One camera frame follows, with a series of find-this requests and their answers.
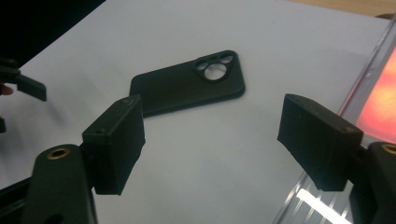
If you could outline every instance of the black bracket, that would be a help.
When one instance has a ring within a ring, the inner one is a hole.
[[[342,191],[356,224],[396,223],[396,146],[361,147],[363,132],[308,98],[286,94],[278,140],[304,168],[318,189]]]

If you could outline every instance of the glowing red panel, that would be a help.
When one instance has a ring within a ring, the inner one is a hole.
[[[375,83],[356,124],[366,134],[396,143],[396,50]]]

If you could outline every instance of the white surface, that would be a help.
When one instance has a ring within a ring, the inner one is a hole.
[[[145,119],[123,194],[95,196],[100,223],[271,223],[301,173],[276,141],[283,96],[336,111],[387,21],[278,1],[107,0],[22,68],[49,101],[1,97],[0,188],[81,133],[133,76],[235,50],[242,98]]]

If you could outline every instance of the phone case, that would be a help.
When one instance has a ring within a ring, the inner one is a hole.
[[[140,94],[145,118],[230,100],[244,92],[238,56],[231,50],[136,76],[130,89],[130,95]]]

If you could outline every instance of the screw hole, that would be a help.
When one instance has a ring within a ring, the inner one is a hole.
[[[64,216],[56,214],[47,218],[43,224],[61,224],[64,221]]]
[[[382,145],[382,148],[386,150],[388,153],[396,155],[396,146],[391,144]]]
[[[59,160],[65,156],[67,156],[69,153],[70,153],[70,149],[68,149],[68,148],[54,149],[48,154],[47,159],[52,160],[52,161]]]

